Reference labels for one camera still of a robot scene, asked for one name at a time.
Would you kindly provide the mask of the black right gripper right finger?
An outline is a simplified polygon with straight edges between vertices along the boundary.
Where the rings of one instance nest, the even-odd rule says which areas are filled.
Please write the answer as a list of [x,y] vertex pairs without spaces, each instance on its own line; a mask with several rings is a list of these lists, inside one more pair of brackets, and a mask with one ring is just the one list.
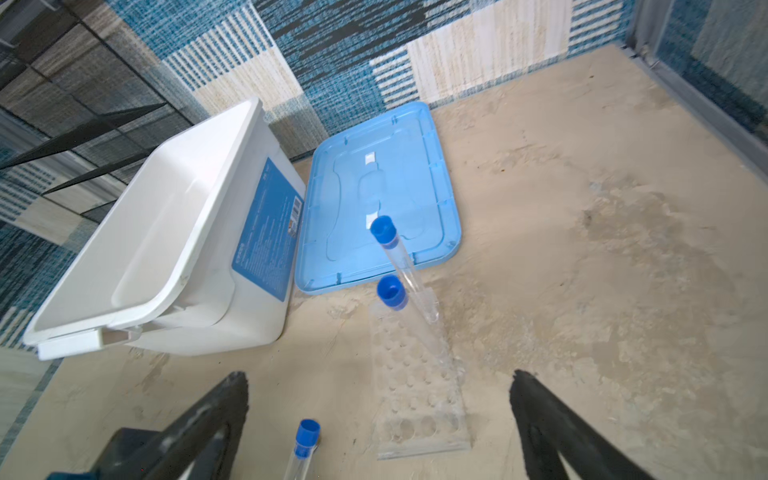
[[509,400],[530,479],[567,479],[564,463],[582,479],[651,477],[531,373],[514,372]]

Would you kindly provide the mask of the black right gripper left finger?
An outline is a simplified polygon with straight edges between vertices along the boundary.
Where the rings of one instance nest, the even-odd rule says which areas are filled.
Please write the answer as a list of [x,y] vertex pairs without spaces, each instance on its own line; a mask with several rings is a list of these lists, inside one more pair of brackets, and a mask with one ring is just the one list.
[[121,428],[91,469],[50,479],[228,479],[248,412],[248,380],[226,376],[162,431]]

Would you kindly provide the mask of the blue capped test tube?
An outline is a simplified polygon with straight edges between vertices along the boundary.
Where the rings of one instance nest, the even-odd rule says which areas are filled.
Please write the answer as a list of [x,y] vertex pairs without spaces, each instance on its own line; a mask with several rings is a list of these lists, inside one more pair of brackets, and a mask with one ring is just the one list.
[[313,454],[319,443],[320,433],[321,426],[316,420],[300,421],[283,480],[306,479]]
[[410,293],[397,275],[382,277],[376,294],[388,316],[397,320],[420,342],[428,352],[428,358],[437,361],[441,371],[458,383],[464,380],[465,369],[455,359],[445,337],[439,312],[439,302],[431,288]]
[[370,225],[370,232],[392,263],[396,274],[408,291],[409,298],[415,301],[415,306],[424,315],[426,321],[436,325],[439,320],[438,301],[434,293],[426,288],[417,272],[392,219],[386,215],[375,218]]

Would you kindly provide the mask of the clear plastic tube rack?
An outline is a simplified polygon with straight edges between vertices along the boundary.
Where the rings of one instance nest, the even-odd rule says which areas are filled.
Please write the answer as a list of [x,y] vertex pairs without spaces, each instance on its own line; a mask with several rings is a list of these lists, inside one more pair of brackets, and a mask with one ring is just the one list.
[[437,360],[381,301],[370,307],[369,318],[377,457],[469,450],[457,362]]

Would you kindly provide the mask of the white plastic storage bin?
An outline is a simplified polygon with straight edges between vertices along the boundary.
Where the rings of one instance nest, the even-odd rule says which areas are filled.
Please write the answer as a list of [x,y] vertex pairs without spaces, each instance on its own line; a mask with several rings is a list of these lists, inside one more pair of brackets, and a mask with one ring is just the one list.
[[37,310],[42,360],[129,345],[180,356],[282,334],[305,183],[248,99],[147,158]]

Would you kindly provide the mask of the blue plastic bin lid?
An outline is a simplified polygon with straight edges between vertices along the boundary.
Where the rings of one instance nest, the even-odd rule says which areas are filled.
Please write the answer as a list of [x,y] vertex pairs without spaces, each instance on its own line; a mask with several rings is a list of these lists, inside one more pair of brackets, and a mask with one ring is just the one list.
[[401,105],[325,140],[314,152],[294,280],[319,295],[377,281],[394,267],[370,232],[390,217],[418,269],[451,259],[460,216],[427,104]]

